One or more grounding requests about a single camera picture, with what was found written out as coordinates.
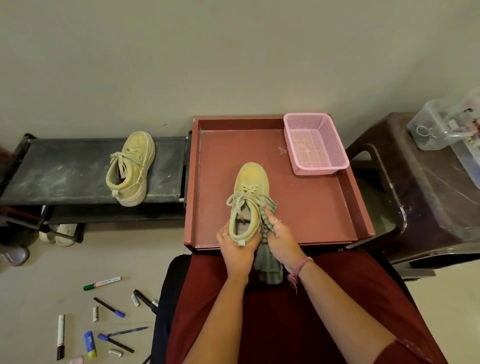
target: bracelet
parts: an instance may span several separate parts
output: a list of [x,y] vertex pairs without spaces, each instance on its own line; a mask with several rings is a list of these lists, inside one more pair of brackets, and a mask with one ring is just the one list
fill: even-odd
[[295,268],[295,270],[287,276],[287,279],[288,279],[288,281],[290,282],[290,285],[291,285],[293,288],[297,289],[297,284],[298,284],[298,282],[299,282],[299,273],[300,273],[300,270],[303,268],[303,266],[304,266],[308,261],[312,261],[312,262],[313,262],[313,259],[310,258],[309,256],[303,258],[303,259],[297,264],[297,267]]

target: maroon clothing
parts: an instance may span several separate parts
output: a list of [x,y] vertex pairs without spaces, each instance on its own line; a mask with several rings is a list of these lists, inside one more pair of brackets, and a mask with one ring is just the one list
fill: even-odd
[[[387,347],[376,363],[446,363],[416,307],[367,253],[312,255],[315,263],[403,344]],[[194,255],[175,311],[167,363],[185,359],[215,303],[227,271],[221,256]],[[250,274],[243,298],[239,363],[345,363],[301,284],[268,286]]]

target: green striped cloth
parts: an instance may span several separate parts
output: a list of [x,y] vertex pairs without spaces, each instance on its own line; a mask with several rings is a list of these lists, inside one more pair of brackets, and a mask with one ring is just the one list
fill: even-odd
[[[276,210],[276,202],[270,197],[260,195],[260,198],[270,207],[271,212]],[[262,216],[260,229],[263,232],[263,239],[257,249],[257,255],[253,262],[253,268],[258,271],[260,280],[266,284],[279,284],[283,280],[283,266],[273,256],[268,246],[267,233],[273,231],[273,225],[268,221],[263,208],[260,206],[260,215]]]

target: beige wall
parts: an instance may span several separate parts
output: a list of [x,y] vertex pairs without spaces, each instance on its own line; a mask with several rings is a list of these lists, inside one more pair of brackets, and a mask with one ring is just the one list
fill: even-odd
[[477,0],[0,0],[0,145],[293,111],[331,113],[349,144],[480,85],[479,15]]

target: yellow suede shoe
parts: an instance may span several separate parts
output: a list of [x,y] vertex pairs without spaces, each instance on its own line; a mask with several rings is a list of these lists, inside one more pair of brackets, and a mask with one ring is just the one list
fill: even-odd
[[268,196],[270,186],[263,167],[258,163],[245,163],[237,175],[233,195],[227,200],[232,207],[228,231],[230,238],[244,246],[260,231],[260,208],[265,202],[260,195]]
[[155,159],[155,142],[149,133],[135,132],[121,152],[110,154],[107,186],[124,206],[136,206],[147,193],[147,173]]

